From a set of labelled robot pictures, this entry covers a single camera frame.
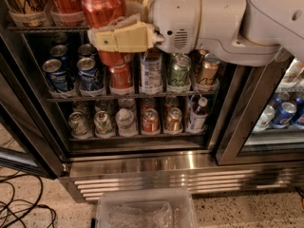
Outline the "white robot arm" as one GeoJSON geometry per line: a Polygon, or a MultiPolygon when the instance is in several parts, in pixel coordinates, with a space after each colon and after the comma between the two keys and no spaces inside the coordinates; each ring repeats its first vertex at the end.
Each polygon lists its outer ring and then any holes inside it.
{"type": "Polygon", "coordinates": [[[115,26],[92,28],[91,43],[107,52],[207,50],[249,67],[271,63],[282,49],[304,61],[304,0],[126,0],[115,26]]]}

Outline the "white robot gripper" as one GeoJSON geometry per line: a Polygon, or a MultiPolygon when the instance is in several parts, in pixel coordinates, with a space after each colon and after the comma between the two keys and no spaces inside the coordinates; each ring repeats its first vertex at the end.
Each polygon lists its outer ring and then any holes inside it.
{"type": "Polygon", "coordinates": [[[156,46],[166,53],[189,53],[195,47],[201,0],[124,1],[127,18],[87,32],[96,49],[144,52],[156,46]]]}

